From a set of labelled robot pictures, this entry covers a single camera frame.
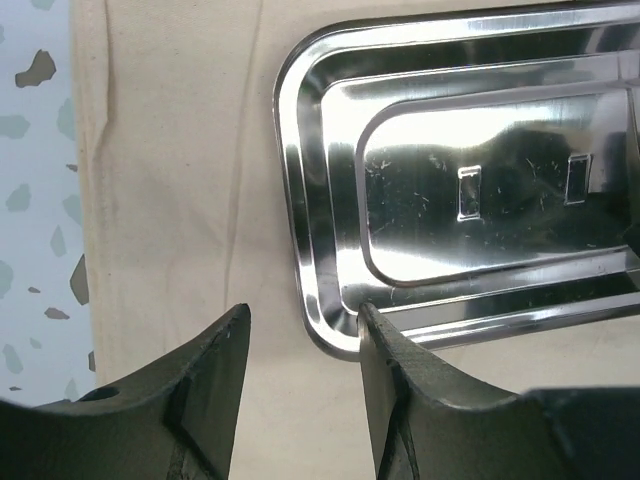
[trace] black plastic piece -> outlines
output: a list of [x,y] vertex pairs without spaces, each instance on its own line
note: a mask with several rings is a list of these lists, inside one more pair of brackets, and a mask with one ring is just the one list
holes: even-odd
[[75,403],[0,402],[3,480],[226,479],[249,348],[238,305],[190,342]]
[[358,323],[379,480],[640,477],[640,388],[517,395],[407,340],[370,305]]

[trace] beige fabric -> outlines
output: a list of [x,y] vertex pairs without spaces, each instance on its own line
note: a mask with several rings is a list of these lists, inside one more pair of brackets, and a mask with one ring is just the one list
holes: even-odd
[[[271,116],[280,65],[300,39],[336,21],[472,6],[488,4],[75,1],[99,381],[130,373],[228,306],[248,302],[254,322],[233,479],[373,478],[359,367],[320,352],[301,322]],[[515,390],[640,382],[636,324],[587,325],[442,355]]]

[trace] stainless steel tray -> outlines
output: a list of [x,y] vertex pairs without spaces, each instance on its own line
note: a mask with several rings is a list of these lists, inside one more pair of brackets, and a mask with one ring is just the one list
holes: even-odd
[[312,337],[356,352],[365,301],[431,347],[637,312],[639,78],[637,2],[305,40],[275,116]]

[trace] metal tray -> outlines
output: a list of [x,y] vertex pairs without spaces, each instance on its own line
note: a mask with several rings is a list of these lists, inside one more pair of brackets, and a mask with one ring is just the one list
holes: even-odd
[[638,312],[639,78],[637,2],[302,42],[274,100],[312,337],[357,352],[362,302],[430,347]]

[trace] white speckled surface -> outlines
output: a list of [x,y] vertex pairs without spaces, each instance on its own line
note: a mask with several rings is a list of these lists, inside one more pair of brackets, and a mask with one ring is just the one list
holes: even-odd
[[70,286],[84,247],[68,11],[0,3],[0,398],[27,405],[95,383],[89,306]]

